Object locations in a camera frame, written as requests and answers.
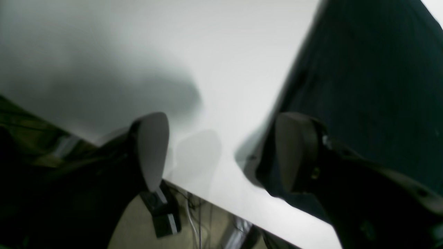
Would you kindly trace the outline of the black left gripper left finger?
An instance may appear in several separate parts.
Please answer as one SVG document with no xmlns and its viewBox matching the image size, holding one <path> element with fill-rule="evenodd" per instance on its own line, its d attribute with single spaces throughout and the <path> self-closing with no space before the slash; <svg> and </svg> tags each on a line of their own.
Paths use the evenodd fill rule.
<svg viewBox="0 0 443 249">
<path fill-rule="evenodd" d="M 106 249 L 127 205 L 161 184 L 164 112 L 135 120 L 92 155 L 58 168 L 25 164 L 1 128 L 1 248 Z"/>
</svg>

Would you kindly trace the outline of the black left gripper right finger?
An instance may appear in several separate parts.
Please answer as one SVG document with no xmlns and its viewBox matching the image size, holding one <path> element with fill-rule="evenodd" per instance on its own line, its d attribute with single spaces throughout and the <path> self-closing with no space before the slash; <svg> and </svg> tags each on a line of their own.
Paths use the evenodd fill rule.
<svg viewBox="0 0 443 249">
<path fill-rule="evenodd" d="M 272 115 L 262 153 L 258 183 L 331 225 L 343 249 L 442 248 L 442 170 L 373 161 L 300 112 Z"/>
</svg>

